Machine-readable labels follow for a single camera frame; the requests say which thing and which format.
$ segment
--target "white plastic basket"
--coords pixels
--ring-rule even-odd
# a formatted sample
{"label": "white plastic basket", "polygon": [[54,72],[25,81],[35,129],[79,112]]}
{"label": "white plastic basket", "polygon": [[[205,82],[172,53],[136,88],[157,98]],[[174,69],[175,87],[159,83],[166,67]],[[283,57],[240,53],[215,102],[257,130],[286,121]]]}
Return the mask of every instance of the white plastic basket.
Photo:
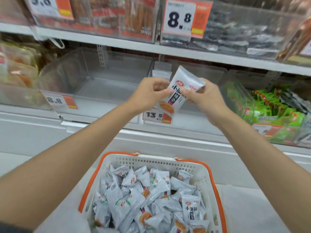
{"label": "white plastic basket", "polygon": [[102,156],[98,167],[92,175],[80,202],[79,212],[92,222],[92,201],[96,191],[99,192],[100,178],[108,172],[109,164],[114,168],[128,164],[134,170],[147,166],[162,171],[169,171],[170,176],[177,176],[178,170],[185,170],[193,175],[190,184],[197,183],[207,213],[205,219],[210,221],[208,233],[227,233],[225,215],[220,197],[213,180],[212,171],[207,164],[199,161],[181,160],[162,156],[131,154],[126,152],[109,152]]}

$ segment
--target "red oval logo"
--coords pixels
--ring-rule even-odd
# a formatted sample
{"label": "red oval logo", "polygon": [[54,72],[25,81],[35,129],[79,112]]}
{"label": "red oval logo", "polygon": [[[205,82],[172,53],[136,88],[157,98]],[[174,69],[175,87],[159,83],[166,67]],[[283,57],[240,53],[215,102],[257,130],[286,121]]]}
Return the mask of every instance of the red oval logo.
{"label": "red oval logo", "polygon": [[177,80],[176,83],[178,84],[178,86],[183,87],[184,83],[182,81]]}

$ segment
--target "basket handle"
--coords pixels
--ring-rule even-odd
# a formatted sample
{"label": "basket handle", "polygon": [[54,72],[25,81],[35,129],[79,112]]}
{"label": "basket handle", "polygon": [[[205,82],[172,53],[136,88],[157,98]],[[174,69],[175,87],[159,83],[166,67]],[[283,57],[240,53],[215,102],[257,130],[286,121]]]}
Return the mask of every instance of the basket handle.
{"label": "basket handle", "polygon": [[97,166],[95,172],[93,173],[91,179],[89,180],[89,183],[87,184],[87,187],[86,187],[86,189],[85,189],[85,191],[84,191],[84,193],[83,193],[83,196],[82,196],[82,198],[81,198],[81,202],[80,202],[80,205],[79,205],[79,208],[78,208],[78,211],[79,211],[80,213],[83,212],[83,208],[84,208],[85,203],[86,203],[86,201],[87,201],[87,197],[88,197],[89,192],[90,192],[90,190],[91,190],[91,187],[92,187],[92,185],[93,185],[93,183],[94,183],[94,180],[95,180],[95,178],[96,178],[96,176],[97,176],[97,174],[98,174],[98,172],[99,172],[99,170],[100,170],[100,167],[101,167],[101,165],[102,165],[102,163],[103,163],[103,160],[104,160],[108,155],[110,155],[110,154],[126,154],[126,155],[131,155],[131,156],[138,156],[138,154],[131,154],[131,153],[127,153],[127,152],[115,152],[115,151],[112,151],[112,152],[108,152],[108,153],[103,154],[103,156],[100,158],[99,164],[98,164],[98,166]]}
{"label": "basket handle", "polygon": [[217,202],[217,206],[218,206],[218,210],[219,210],[219,214],[220,214],[220,221],[221,221],[221,228],[222,228],[222,232],[223,233],[227,233],[227,225],[226,225],[226,218],[225,218],[225,213],[224,213],[224,209],[222,207],[222,203],[220,200],[220,196],[217,190],[217,187],[215,185],[214,182],[214,178],[212,175],[212,170],[211,168],[204,162],[200,162],[200,161],[195,161],[195,160],[188,160],[188,159],[179,159],[178,157],[175,158],[176,161],[181,161],[181,162],[190,162],[190,163],[198,163],[201,165],[204,165],[204,167],[206,167],[206,169],[208,170],[208,174],[210,175],[210,180],[211,180],[211,184],[213,187],[213,191],[216,197],[216,202]]}

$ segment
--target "person's right hand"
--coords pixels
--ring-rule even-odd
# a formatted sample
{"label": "person's right hand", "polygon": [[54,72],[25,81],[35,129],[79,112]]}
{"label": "person's right hand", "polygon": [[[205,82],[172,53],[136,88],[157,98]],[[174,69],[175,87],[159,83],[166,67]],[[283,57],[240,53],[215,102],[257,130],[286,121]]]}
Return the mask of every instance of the person's right hand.
{"label": "person's right hand", "polygon": [[200,110],[206,114],[208,120],[218,126],[221,119],[228,116],[231,110],[226,106],[220,90],[216,84],[207,79],[200,78],[206,83],[205,87],[194,92],[185,88],[180,88],[180,92],[186,98],[192,100]]}

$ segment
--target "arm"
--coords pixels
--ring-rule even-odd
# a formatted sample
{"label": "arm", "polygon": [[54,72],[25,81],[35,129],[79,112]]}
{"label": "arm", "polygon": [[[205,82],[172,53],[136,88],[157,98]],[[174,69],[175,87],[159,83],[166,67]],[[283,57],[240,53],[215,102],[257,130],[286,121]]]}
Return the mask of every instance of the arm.
{"label": "arm", "polygon": [[118,132],[169,96],[169,82],[144,78],[131,98],[0,178],[0,222],[35,230],[70,193]]}
{"label": "arm", "polygon": [[223,132],[288,229],[310,232],[311,174],[233,113],[218,87],[205,81],[204,93],[182,93]]}

